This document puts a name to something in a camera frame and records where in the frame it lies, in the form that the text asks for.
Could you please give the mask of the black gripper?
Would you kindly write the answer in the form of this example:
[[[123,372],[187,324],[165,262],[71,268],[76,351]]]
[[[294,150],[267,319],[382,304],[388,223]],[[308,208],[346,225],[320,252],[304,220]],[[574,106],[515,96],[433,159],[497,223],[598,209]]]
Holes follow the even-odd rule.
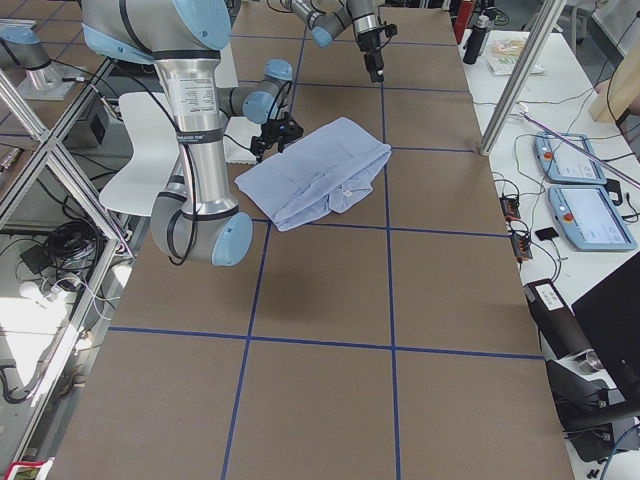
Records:
[[[366,32],[356,34],[356,42],[364,55],[365,67],[369,72],[372,83],[384,81],[384,60],[381,53],[380,33],[382,27],[376,27]]]
[[[251,138],[250,151],[256,162],[261,163],[265,152],[274,144],[284,148],[302,136],[303,127],[293,117],[270,119],[261,126],[261,135]]]

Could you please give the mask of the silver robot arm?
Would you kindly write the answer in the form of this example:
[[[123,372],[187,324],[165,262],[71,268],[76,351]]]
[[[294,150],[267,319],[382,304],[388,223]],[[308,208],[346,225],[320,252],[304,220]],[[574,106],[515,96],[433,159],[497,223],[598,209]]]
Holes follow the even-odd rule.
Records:
[[[221,98],[215,71],[231,33],[225,2],[84,1],[81,12],[87,46],[112,60],[153,66],[169,104],[179,160],[153,204],[156,245],[176,265],[238,264],[253,224],[229,189],[221,111],[235,108],[262,126],[257,152],[290,143],[291,65],[270,60],[256,86],[226,89]]]
[[[277,13],[293,14],[303,21],[320,48],[329,46],[351,27],[371,82],[384,82],[382,51],[398,33],[395,24],[383,21],[379,15],[384,1],[339,1],[340,6],[333,11],[322,10],[313,1],[279,1],[279,7],[270,1],[266,4]]]

